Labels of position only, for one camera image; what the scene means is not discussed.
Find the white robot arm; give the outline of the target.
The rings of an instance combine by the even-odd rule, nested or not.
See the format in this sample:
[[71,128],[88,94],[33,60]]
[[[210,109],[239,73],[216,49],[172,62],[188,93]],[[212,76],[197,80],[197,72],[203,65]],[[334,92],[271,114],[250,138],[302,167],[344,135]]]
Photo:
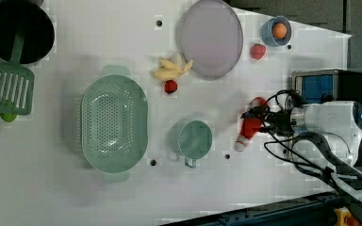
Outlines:
[[257,131],[274,136],[291,157],[288,162],[362,206],[362,171],[354,167],[362,141],[362,105],[353,101],[306,104],[270,111],[255,105],[242,114],[257,120]]

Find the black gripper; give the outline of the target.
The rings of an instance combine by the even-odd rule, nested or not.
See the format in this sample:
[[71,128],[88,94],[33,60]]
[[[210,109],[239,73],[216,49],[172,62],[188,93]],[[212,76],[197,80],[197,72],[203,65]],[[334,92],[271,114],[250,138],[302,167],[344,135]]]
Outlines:
[[290,124],[289,112],[283,110],[271,112],[266,105],[256,106],[250,112],[261,119],[259,133],[274,134],[281,137],[291,137],[294,134]]

